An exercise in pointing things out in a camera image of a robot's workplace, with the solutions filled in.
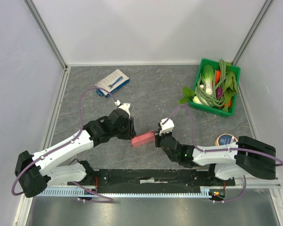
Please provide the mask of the pink paper box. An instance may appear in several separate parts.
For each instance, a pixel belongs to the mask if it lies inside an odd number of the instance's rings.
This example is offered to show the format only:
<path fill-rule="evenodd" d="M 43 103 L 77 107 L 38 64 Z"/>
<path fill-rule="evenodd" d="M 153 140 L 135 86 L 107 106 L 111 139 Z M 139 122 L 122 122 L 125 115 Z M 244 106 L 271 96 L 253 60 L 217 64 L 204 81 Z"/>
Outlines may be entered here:
<path fill-rule="evenodd" d="M 144 134 L 138 135 L 131 139 L 132 148 L 153 142 L 155 140 L 155 131 L 149 131 Z"/>

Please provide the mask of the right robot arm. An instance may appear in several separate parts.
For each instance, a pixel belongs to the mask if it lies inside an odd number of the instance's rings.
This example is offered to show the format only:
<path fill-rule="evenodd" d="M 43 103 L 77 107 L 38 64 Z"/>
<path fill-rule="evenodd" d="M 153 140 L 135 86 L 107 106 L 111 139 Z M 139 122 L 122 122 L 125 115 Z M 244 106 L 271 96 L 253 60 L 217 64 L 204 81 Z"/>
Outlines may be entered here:
<path fill-rule="evenodd" d="M 169 132 L 157 134 L 155 146 L 160 147 L 170 161 L 185 168 L 209 165 L 212 170 L 206 178 L 214 186 L 243 175 L 264 180 L 276 178 L 275 148 L 248 136 L 240 136 L 237 142 L 227 145 L 195 147 L 180 144 Z"/>

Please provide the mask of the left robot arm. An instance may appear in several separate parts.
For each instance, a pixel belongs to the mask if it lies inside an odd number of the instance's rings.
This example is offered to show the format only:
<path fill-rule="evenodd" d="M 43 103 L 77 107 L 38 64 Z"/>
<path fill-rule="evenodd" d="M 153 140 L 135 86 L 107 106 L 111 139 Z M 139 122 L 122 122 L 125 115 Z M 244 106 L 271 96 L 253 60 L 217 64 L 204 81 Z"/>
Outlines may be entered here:
<path fill-rule="evenodd" d="M 135 135 L 130 111 L 127 105 L 121 105 L 109 116 L 88 122 L 74 135 L 52 147 L 33 154 L 28 151 L 20 153 L 15 168 L 16 181 L 27 198 L 63 183 L 90 185 L 94 180 L 94 170 L 87 161 L 68 166 L 61 166 L 61 163 L 111 138 L 130 140 Z"/>

